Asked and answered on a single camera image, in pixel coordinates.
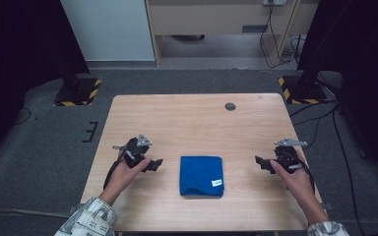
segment gray carpet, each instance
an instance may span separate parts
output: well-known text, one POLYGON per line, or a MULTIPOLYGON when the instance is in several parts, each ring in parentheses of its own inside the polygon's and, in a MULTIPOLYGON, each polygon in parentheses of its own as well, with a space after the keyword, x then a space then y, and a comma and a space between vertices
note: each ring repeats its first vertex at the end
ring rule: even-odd
MULTIPOLYGON (((53 99, 62 85, 55 80, 26 95, 25 108, 0 146, 0 209, 17 208, 67 213, 82 196, 112 98, 117 94, 152 93, 282 93, 277 79, 292 71, 251 70, 116 70, 92 71, 101 78, 92 105, 58 107, 53 99), (87 130, 98 122, 93 141, 87 130)), ((312 106, 292 117, 296 124, 329 112, 335 102, 312 106)), ((305 105, 287 104, 289 113, 305 105)), ((300 140, 315 143, 305 150, 317 187, 333 205, 329 216, 350 235, 360 235, 353 211, 345 158, 332 116, 296 125, 300 140)), ((378 164, 360 158, 345 118, 336 112, 354 184, 359 220, 366 235, 378 233, 378 164)), ((53 235, 64 218, 0 214, 0 235, 53 235)), ((259 235, 272 235, 259 232, 259 235)), ((306 235, 280 232, 280 235, 306 235)))

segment gray floor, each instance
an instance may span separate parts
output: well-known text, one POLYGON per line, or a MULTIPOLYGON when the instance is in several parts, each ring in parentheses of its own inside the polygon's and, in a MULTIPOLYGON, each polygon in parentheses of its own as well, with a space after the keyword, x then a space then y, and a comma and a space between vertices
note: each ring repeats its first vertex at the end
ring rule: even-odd
MULTIPOLYGON (((277 78, 297 74, 289 63, 269 68, 258 44, 259 36, 208 36, 201 41, 182 41, 168 37, 159 67, 116 62, 91 67, 102 79, 91 106, 54 107, 52 98, 61 80, 33 88, 26 96, 26 108, 0 148, 0 208, 20 208, 40 212, 66 213, 79 203, 92 166, 95 150, 106 120, 110 102, 116 94, 278 92, 277 78), (89 137, 90 122, 99 128, 94 141, 89 137)), ((288 45, 285 51, 291 51, 288 45)), ((341 75, 324 72, 333 84, 341 75)), ((330 99, 334 97, 327 91, 330 99)), ((350 235, 360 235, 354 214, 355 194, 359 221, 366 235, 378 233, 378 164, 360 157, 359 146, 345 118, 336 113, 304 124, 299 122, 329 112, 335 103, 320 104, 293 116, 298 137, 315 143, 304 152, 323 200, 334 209, 329 216, 343 223, 350 235), (345 145, 351 192, 343 151, 336 134, 337 126, 345 145)), ((287 104, 290 114, 306 105, 287 104)), ((0 214, 0 235, 52 235, 63 218, 0 214)), ((274 235, 259 232, 258 235, 274 235)), ((239 235, 225 233, 217 235, 239 235)), ((280 232, 280 235, 305 235, 305 232, 280 232)))

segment black tape mark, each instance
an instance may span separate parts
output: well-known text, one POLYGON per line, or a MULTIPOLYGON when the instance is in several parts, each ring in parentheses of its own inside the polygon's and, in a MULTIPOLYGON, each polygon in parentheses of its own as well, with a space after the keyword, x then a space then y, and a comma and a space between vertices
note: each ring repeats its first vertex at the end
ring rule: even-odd
POLYGON ((90 124, 94 125, 94 128, 91 129, 91 130, 86 130, 86 133, 91 133, 91 136, 89 137, 88 140, 82 141, 83 143, 91 143, 92 142, 92 140, 94 139, 94 134, 95 134, 98 123, 99 122, 97 122, 97 121, 96 122, 90 122, 90 124))

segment white tag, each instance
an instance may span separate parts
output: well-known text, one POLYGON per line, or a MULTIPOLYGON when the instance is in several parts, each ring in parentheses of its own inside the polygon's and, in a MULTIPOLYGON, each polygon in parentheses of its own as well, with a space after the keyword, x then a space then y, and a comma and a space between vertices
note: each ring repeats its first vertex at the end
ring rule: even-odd
POLYGON ((222 185, 222 180, 221 179, 219 179, 219 180, 213 180, 211 182, 213 183, 213 187, 222 185))

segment white wall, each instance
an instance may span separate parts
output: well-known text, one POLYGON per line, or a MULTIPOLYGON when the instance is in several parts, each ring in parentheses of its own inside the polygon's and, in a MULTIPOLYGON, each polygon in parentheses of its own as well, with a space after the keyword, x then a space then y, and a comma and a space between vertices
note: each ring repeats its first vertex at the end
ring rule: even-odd
POLYGON ((144 0, 61 0, 87 61, 155 61, 144 0))

